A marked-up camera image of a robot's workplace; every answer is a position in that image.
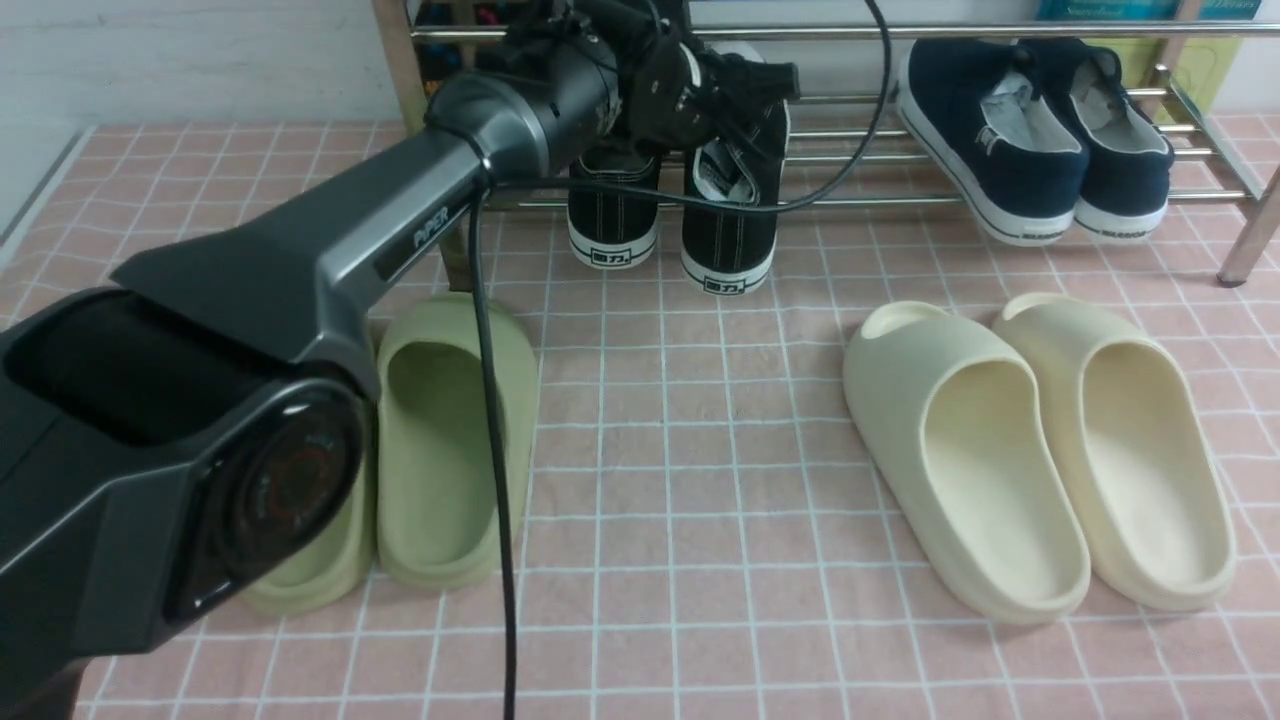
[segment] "slide sandal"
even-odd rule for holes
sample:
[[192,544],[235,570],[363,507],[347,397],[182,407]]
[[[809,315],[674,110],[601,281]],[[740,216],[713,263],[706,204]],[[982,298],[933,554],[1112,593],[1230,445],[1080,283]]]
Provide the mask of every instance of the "slide sandal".
[[1074,610],[1089,556],[1041,432],[1036,378],[989,329],[925,302],[870,314],[845,398],[933,569],[998,623]]
[[300,615],[335,602],[365,579],[374,565],[371,466],[366,456],[347,503],[316,539],[241,593],[250,607],[268,615]]
[[[470,293],[392,320],[378,354],[378,551],[397,580],[448,589],[498,568],[498,501]],[[538,359],[520,323],[490,304],[512,533],[518,533],[538,423]]]
[[1061,295],[1011,300],[993,329],[1036,370],[1050,450],[1098,575],[1160,610],[1222,597],[1235,536],[1172,356],[1128,322]]

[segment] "shoe rack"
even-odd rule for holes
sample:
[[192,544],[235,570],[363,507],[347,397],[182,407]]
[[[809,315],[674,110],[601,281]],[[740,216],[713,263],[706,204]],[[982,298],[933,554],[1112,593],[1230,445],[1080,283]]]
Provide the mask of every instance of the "shoe rack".
[[[417,63],[413,44],[457,42],[462,46],[494,42],[506,28],[480,26],[452,27],[413,27],[404,12],[403,0],[372,0],[378,17],[379,32],[387,51],[392,78],[399,99],[404,123],[410,132],[422,127],[422,114],[426,110],[426,97],[421,79],[417,77]],[[1185,138],[1187,146],[1176,149],[1179,161],[1204,163],[1221,184],[1221,190],[1175,191],[1170,196],[1174,204],[1233,204],[1245,218],[1244,228],[1236,237],[1231,251],[1217,273],[1222,287],[1239,287],[1248,279],[1272,236],[1280,229],[1280,170],[1276,170],[1266,184],[1254,179],[1243,159],[1228,145],[1220,133],[1206,123],[1203,114],[1190,95],[1178,83],[1172,68],[1178,67],[1179,56],[1190,37],[1280,37],[1280,23],[1261,22],[1211,22],[1196,20],[1203,0],[1183,0],[1178,15],[1172,20],[1160,22],[1029,22],[1011,24],[892,24],[890,36],[893,41],[924,40],[940,37],[983,37],[989,40],[1015,40],[1024,37],[1089,37],[1089,38],[1133,38],[1147,37],[1162,41],[1158,59],[1151,69],[1144,87],[1134,87],[1129,94],[1148,115],[1164,109],[1174,120],[1161,124],[1160,129],[1170,137]],[[454,3],[456,17],[468,14],[470,0]],[[786,26],[786,27],[699,27],[699,36],[708,41],[745,40],[750,42],[771,41],[876,41],[879,31],[874,26]],[[796,105],[844,105],[869,106],[876,102],[872,94],[838,96],[805,96]],[[795,129],[791,140],[844,140],[858,141],[867,129],[860,127],[832,127],[829,129]],[[902,141],[910,136],[893,127],[883,127],[877,133],[878,140]],[[791,154],[787,163],[792,165],[840,165],[845,158],[838,155]],[[902,152],[877,151],[872,142],[864,163],[928,163],[923,151]],[[827,197],[818,206],[838,211],[842,209],[878,208],[927,208],[959,205],[959,195],[874,195],[859,193]],[[507,209],[547,211],[563,208],[563,197],[539,197],[516,202]],[[440,243],[445,272],[451,290],[468,291],[470,275],[463,240],[453,233]]]

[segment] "pink tiled floor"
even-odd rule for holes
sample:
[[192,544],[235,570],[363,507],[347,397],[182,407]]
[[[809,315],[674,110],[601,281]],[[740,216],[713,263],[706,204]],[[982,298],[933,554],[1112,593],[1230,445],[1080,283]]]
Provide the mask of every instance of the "pink tiled floor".
[[[1260,172],[1280,118],[1225,118]],[[398,137],[392,126],[100,131],[15,263],[0,327],[101,282],[138,250],[241,222]],[[797,169],[788,186],[819,181]],[[1180,165],[1184,187],[1207,186]],[[940,187],[868,167],[863,190]],[[1211,717],[1280,712],[1280,269],[1212,282],[1240,227],[1174,210],[1149,245],[984,242],[956,213],[783,220],[772,281],[695,292],[678,223],[607,278],[558,214],[488,218],[494,293],[541,352],[541,418],[517,548],[521,717],[750,720]],[[442,291],[436,258],[378,309]],[[993,628],[924,562],[849,420],[841,343],[873,307],[927,300],[989,318],[1019,292],[1102,304],[1188,373],[1240,547],[1231,594],[1199,615],[1096,583],[1066,621]],[[101,660],[78,717],[498,717],[499,583],[434,597],[381,574],[278,621],[230,603],[146,657]]]

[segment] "white wall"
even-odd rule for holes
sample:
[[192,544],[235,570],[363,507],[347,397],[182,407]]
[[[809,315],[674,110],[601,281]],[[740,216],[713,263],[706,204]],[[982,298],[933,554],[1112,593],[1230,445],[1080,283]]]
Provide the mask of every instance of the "white wall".
[[[1012,22],[1037,0],[881,0],[890,22]],[[369,0],[0,0],[0,123],[394,118]],[[860,0],[695,3],[700,23],[869,22]],[[1280,0],[1260,17],[1280,19]],[[768,44],[806,92],[870,90],[873,44]],[[1216,109],[1280,109],[1248,41]]]
[[0,0],[0,122],[397,115],[369,0]]

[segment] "green slide sandal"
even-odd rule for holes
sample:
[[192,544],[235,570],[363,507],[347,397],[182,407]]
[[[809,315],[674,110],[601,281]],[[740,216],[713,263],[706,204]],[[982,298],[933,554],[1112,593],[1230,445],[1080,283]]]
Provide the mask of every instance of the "green slide sandal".
[[300,615],[351,592],[374,565],[376,489],[365,457],[351,497],[308,546],[250,585],[241,597],[268,615]]
[[[538,421],[538,359],[520,323],[493,304],[490,331],[516,533]],[[392,320],[378,372],[383,569],[428,589],[484,580],[498,566],[498,496],[471,295],[439,295]]]

